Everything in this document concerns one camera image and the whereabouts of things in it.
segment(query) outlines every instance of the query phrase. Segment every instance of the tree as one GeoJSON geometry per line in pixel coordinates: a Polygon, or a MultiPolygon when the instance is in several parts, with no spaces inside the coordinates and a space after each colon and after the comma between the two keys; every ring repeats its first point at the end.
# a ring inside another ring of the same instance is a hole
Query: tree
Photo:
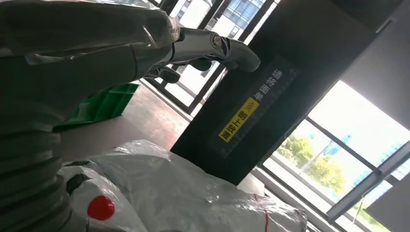
{"type": "MultiPolygon", "coordinates": [[[[308,138],[296,138],[290,135],[278,152],[302,168],[314,155],[314,150],[308,138]]],[[[344,179],[342,169],[332,163],[329,156],[320,156],[306,170],[305,173],[324,187],[333,189],[336,193],[343,192],[344,179]]]]}

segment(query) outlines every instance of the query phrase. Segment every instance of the green foliage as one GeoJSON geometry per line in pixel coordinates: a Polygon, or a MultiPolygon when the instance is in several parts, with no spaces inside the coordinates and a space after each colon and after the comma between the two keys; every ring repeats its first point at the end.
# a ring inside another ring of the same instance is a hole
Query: green foliage
{"type": "MultiPolygon", "coordinates": [[[[302,168],[315,155],[308,138],[296,138],[294,135],[288,137],[287,141],[278,148],[278,152],[298,168],[302,168]]],[[[305,173],[336,193],[343,191],[345,181],[342,170],[331,162],[329,156],[320,156],[305,170],[305,173]]]]}
{"type": "MultiPolygon", "coordinates": [[[[358,202],[356,205],[353,206],[354,209],[354,213],[357,212],[357,210],[359,209],[359,205],[360,202],[358,202]]],[[[378,231],[383,231],[383,232],[387,232],[389,231],[387,228],[385,228],[383,225],[381,225],[378,221],[376,221],[372,216],[370,216],[369,214],[367,214],[363,208],[366,208],[366,206],[362,206],[362,209],[359,212],[359,217],[361,217],[362,219],[366,220],[368,223],[370,223],[371,225],[375,226],[378,231]]]]}

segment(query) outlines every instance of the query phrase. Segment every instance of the warning sign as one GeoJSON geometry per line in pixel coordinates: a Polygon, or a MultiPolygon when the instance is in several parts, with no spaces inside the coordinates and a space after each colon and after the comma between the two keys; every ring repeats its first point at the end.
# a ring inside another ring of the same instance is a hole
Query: warning sign
{"type": "Polygon", "coordinates": [[[229,142],[236,132],[238,132],[238,130],[243,126],[250,115],[256,110],[256,108],[258,108],[258,106],[259,103],[257,103],[253,98],[248,98],[219,133],[219,137],[225,142],[229,142]]]}

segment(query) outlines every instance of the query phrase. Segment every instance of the wall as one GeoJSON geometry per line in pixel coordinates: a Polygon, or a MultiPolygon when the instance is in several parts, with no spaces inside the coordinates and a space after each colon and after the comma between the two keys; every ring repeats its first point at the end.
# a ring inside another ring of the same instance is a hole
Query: wall
{"type": "Polygon", "coordinates": [[[379,109],[410,130],[410,4],[342,76],[379,109]]]}

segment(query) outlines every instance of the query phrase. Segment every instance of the red line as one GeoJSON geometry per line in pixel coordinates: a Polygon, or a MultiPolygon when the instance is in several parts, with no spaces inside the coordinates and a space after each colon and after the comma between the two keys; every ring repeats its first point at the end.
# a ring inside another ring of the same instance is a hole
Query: red line
{"type": "MultiPolygon", "coordinates": [[[[258,200],[258,197],[256,196],[256,194],[254,194],[254,196],[255,196],[255,200],[256,200],[256,203],[258,203],[259,204],[259,200],[258,200]]],[[[268,216],[268,213],[267,213],[267,211],[264,209],[264,212],[265,212],[265,232],[268,232],[268,228],[269,228],[269,216],[268,216]]]]}

